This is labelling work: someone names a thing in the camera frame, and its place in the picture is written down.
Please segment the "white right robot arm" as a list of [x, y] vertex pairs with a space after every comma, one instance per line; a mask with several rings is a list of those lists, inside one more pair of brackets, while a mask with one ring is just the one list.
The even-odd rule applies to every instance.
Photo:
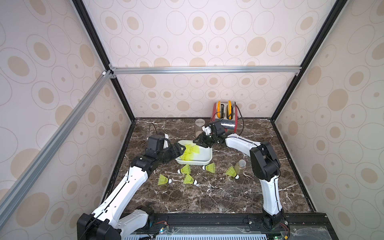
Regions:
[[278, 186], [281, 163], [269, 142], [254, 142], [237, 134], [219, 136], [201, 133], [193, 140], [193, 143], [203, 148], [210, 148], [214, 144], [223, 144], [250, 157], [253, 173], [260, 180], [262, 186], [262, 222], [264, 228], [271, 231], [280, 225], [284, 218]]

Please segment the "white plastic storage box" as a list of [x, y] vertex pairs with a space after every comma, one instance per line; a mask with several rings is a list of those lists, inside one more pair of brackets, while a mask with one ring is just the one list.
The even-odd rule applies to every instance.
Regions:
[[[196, 145], [193, 143], [193, 141], [189, 140], [180, 140], [178, 141], [181, 145]], [[176, 158], [176, 161], [180, 165], [199, 165], [199, 166], [206, 166], [208, 165], [213, 158], [213, 150], [212, 148], [202, 148], [200, 147], [200, 153], [195, 154], [193, 161], [182, 161], [181, 157]]]

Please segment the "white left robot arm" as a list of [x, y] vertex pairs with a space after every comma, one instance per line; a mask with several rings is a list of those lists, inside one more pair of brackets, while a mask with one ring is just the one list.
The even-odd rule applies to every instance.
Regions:
[[152, 172], [160, 165], [182, 156], [186, 147], [170, 144], [167, 148], [161, 144], [159, 149], [146, 149], [137, 155], [113, 192], [91, 214], [82, 214], [77, 221], [79, 240], [123, 240], [135, 231], [149, 226], [151, 210], [140, 208], [121, 218], [123, 211], [137, 190], [148, 180]]

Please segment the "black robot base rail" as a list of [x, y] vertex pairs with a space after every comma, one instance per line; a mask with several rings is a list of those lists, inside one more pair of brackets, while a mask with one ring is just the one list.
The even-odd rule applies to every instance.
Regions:
[[336, 240], [326, 214], [155, 214], [139, 208], [117, 222], [83, 214], [79, 240]]

